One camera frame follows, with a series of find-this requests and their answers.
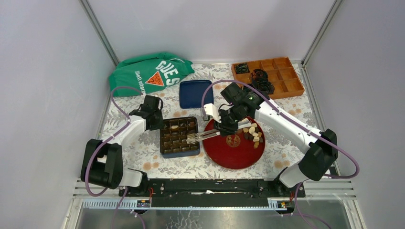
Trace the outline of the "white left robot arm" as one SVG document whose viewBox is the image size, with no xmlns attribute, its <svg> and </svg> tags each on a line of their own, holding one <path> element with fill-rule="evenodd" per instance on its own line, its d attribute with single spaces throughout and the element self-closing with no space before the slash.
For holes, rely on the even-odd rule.
<svg viewBox="0 0 405 229">
<path fill-rule="evenodd" d="M 124 168 L 123 151 L 144 132 L 163 128 L 162 108 L 163 101 L 159 97 L 146 95 L 137 109 L 124 114 L 126 121 L 116 132 L 105 139 L 87 142 L 81 180 L 90 195 L 96 196 L 90 185 L 103 187 L 104 190 L 129 187 L 136 196 L 146 194 L 146 173 Z"/>
</svg>

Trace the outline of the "blue box lid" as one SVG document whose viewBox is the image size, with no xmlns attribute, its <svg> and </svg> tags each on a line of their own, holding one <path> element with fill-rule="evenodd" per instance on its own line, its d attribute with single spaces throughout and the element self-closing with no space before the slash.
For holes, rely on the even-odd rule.
<svg viewBox="0 0 405 229">
<path fill-rule="evenodd" d="M 179 102 L 182 109 L 201 108 L 203 93 L 211 85 L 210 80 L 190 80 L 180 83 Z"/>
</svg>

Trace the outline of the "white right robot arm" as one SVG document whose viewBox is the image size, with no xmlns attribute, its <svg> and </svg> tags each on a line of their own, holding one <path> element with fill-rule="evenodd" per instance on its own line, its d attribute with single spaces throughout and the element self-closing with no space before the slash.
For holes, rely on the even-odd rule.
<svg viewBox="0 0 405 229">
<path fill-rule="evenodd" d="M 212 103 L 203 108 L 206 114 L 214 118 L 214 127 L 222 136 L 236 133 L 239 122 L 250 117 L 278 131 L 304 154 L 299 162 L 277 176 L 278 180 L 274 183 L 276 194 L 285 197 L 299 182 L 307 179 L 319 181 L 336 161 L 337 138 L 330 129 L 321 131 L 306 126 L 267 96 L 255 89 L 245 91 L 235 81 L 221 94 L 231 104 L 229 109 L 218 109 Z"/>
</svg>

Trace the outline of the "blue chocolate box with tray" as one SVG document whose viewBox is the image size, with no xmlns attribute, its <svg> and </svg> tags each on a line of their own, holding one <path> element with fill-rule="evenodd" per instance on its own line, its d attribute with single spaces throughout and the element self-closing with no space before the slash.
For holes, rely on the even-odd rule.
<svg viewBox="0 0 405 229">
<path fill-rule="evenodd" d="M 199 143 L 188 143 L 187 135 L 198 133 L 198 123 L 194 116 L 163 120 L 160 130 L 160 153 L 163 158 L 196 156 L 200 153 Z"/>
</svg>

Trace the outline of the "silver metal tongs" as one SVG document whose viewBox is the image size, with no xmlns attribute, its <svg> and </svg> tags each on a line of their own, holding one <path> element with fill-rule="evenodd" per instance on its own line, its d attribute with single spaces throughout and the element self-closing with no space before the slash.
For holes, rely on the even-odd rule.
<svg viewBox="0 0 405 229">
<path fill-rule="evenodd" d="M 228 136 L 236 134 L 239 129 L 248 128 L 251 126 L 251 122 L 248 119 L 242 120 L 237 123 L 236 130 L 227 130 L 227 129 L 217 129 L 214 125 L 212 130 L 207 130 L 201 133 L 188 134 L 186 138 L 186 143 L 195 144 L 203 140 L 216 137 L 216 136 Z"/>
</svg>

